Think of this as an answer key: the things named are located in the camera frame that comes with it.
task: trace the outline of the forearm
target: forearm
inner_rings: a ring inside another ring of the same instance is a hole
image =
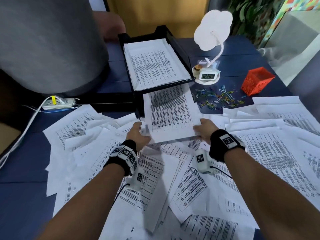
[[[240,148],[224,159],[266,239],[318,239],[320,213],[297,190]]]
[[[38,240],[98,239],[125,172],[109,164],[48,223]]]

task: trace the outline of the white desk lamp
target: white desk lamp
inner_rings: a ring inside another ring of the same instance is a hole
[[[220,71],[213,68],[213,64],[223,52],[223,42],[229,36],[231,23],[232,14],[230,12],[211,10],[206,13],[195,30],[194,41],[203,51],[209,51],[217,45],[221,46],[219,54],[213,60],[205,58],[206,62],[192,68],[196,83],[211,85],[220,79]]]

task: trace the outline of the dark blue desk surface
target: dark blue desk surface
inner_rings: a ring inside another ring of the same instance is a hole
[[[220,47],[215,47],[211,51],[204,52],[192,38],[180,39],[179,43],[186,50],[193,65],[204,56],[211,59],[210,56],[216,56],[220,50]],[[111,72],[98,92],[130,92],[129,78],[120,45],[116,43],[106,45]],[[226,88],[235,86],[240,91],[242,81],[249,69],[265,67],[273,72],[255,47],[242,36],[231,36],[226,40],[224,53],[219,60],[221,61],[218,67],[221,78],[215,86],[225,85]],[[258,94],[258,96],[290,95],[291,93],[278,77]],[[246,101],[245,105],[252,104],[251,98],[246,98]],[[41,227],[51,219],[55,196],[46,197],[48,173],[45,171],[50,158],[50,144],[42,131],[68,113],[69,111],[39,113],[21,145],[10,154],[6,165],[0,170],[0,236],[2,239],[34,239]],[[114,118],[126,114],[128,113],[105,113]],[[262,239],[259,230],[256,230],[254,239]]]

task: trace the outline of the stack of papers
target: stack of papers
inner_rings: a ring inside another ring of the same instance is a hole
[[[212,115],[200,114],[187,85],[145,94],[141,133],[152,140],[138,158],[149,176],[141,192],[120,193],[101,239],[253,239],[259,226],[226,165],[212,161],[224,173],[197,171],[196,150],[210,149],[192,129],[200,118],[237,135],[247,153],[320,209],[320,124],[298,97],[253,101]],[[83,105],[44,131],[51,144],[47,196],[57,194],[54,215],[102,170],[136,121],[134,113],[113,119]]]
[[[124,44],[123,50],[134,91],[191,78],[166,39]]]

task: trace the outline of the electrical socket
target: electrical socket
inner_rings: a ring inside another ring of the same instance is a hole
[[[52,99],[48,99],[42,106],[42,109],[44,110],[50,110],[50,109],[67,109],[67,108],[71,108],[75,105],[76,100],[73,97],[70,98],[64,98],[63,99],[65,101],[65,104],[63,104],[62,102],[60,102],[60,100],[58,100],[56,98],[56,104],[54,104],[52,102]]]

